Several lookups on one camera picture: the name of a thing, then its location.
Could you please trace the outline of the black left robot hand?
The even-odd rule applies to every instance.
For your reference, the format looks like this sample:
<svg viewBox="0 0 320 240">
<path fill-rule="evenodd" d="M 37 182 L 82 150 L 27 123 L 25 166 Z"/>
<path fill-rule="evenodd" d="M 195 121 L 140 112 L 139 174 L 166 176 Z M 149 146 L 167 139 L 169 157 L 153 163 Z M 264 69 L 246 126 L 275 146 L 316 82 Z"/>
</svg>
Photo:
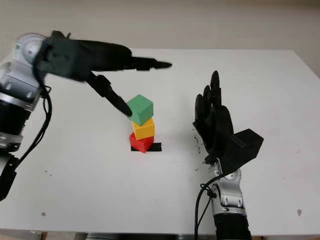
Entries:
<svg viewBox="0 0 320 240">
<path fill-rule="evenodd" d="M 127 117 L 132 110 L 115 93 L 111 82 L 95 72 L 116 72 L 124 70 L 149 71 L 167 69 L 170 62 L 155 58 L 133 56 L 132 51 L 120 44 L 92 40 L 71 39 L 60 31 L 53 31 L 43 40 L 36 54 L 32 71 L 39 74 L 52 74 L 78 82 L 88 83 L 101 97 L 106 98 L 116 109 Z"/>
</svg>

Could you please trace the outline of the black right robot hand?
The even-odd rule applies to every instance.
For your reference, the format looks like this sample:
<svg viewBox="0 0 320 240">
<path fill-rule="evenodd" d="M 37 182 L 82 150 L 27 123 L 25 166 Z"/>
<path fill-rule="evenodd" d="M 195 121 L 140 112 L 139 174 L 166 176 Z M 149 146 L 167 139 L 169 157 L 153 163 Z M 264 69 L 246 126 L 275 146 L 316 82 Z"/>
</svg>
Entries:
<svg viewBox="0 0 320 240">
<path fill-rule="evenodd" d="M 205 163 L 212 165 L 222 159 L 229 137 L 234 134 L 230 112 L 222 105 L 222 90 L 217 70 L 212 73 L 210 84 L 205 86 L 203 93 L 196 96 L 194 113 L 192 124 L 207 151 Z"/>
</svg>

